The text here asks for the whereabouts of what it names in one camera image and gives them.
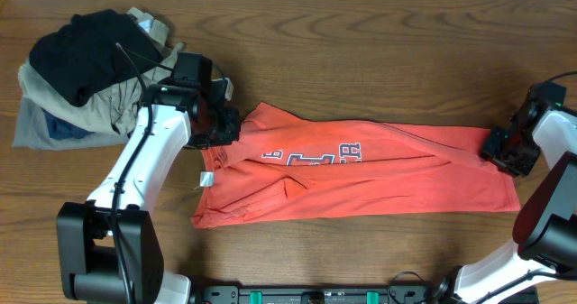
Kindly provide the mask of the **orange printed t-shirt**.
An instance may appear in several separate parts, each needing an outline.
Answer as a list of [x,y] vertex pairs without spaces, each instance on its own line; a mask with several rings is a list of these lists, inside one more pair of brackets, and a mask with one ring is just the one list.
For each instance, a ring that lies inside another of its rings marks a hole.
[[197,228],[407,213],[511,212],[513,179],[480,156],[484,128],[309,121],[258,105],[238,141],[203,151]]

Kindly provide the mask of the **navy blue folded garment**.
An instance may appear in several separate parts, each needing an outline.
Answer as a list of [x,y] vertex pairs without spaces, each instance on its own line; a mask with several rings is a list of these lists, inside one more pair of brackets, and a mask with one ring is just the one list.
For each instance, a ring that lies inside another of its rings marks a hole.
[[92,134],[92,132],[52,115],[45,109],[43,109],[42,112],[44,113],[49,137],[51,139],[59,141],[66,139],[82,139]]

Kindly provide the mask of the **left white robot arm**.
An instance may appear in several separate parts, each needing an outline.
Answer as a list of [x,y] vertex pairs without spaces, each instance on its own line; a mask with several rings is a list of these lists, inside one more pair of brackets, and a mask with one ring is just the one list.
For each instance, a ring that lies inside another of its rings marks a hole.
[[57,215],[64,296],[87,303],[191,303],[191,280],[168,272],[152,223],[179,152],[229,144],[239,115],[225,106],[229,78],[209,85],[167,79],[145,93],[133,134],[103,182]]

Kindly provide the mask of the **khaki folded garment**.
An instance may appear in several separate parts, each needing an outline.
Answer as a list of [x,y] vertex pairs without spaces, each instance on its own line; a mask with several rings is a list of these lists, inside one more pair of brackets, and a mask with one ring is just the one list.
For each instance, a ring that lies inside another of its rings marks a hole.
[[[169,28],[151,14],[132,7],[126,13],[138,25],[163,60],[158,67],[145,71],[142,78],[146,85],[157,82],[169,75],[177,61],[177,53],[184,45],[177,44],[170,49],[165,46]],[[129,78],[95,93],[83,106],[73,106],[64,99],[29,62],[25,62],[18,72],[23,98],[79,128],[93,133],[126,135],[136,124],[138,103],[142,88],[137,78]]]

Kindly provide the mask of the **black folded garment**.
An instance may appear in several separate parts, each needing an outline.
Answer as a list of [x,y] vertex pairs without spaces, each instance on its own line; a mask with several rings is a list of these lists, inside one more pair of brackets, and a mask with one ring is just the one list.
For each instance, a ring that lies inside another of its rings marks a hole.
[[29,54],[32,67],[69,104],[83,106],[95,93],[153,69],[162,55],[128,14],[108,9],[74,15],[40,38]]

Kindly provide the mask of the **grey folded garment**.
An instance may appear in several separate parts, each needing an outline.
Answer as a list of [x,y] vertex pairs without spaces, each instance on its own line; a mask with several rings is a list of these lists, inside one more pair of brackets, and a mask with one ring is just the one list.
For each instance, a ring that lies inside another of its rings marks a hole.
[[49,137],[43,108],[29,98],[21,99],[14,132],[13,147],[35,150],[65,151],[92,147],[104,147],[128,142],[127,136],[94,133],[82,139],[54,140]]

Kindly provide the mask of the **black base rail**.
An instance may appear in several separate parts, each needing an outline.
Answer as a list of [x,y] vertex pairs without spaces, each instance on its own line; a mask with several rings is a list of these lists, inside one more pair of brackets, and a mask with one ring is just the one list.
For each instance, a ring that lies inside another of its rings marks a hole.
[[418,278],[390,285],[351,287],[244,287],[241,284],[196,286],[188,304],[420,304],[457,303],[465,300],[454,292],[454,277],[443,279],[437,289]]

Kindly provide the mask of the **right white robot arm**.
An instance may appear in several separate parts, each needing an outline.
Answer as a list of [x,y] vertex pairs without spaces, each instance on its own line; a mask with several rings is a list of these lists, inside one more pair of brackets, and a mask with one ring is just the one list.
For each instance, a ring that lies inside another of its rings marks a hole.
[[546,110],[532,139],[549,173],[519,211],[512,238],[457,270],[440,303],[537,303],[538,283],[576,280],[576,113]]

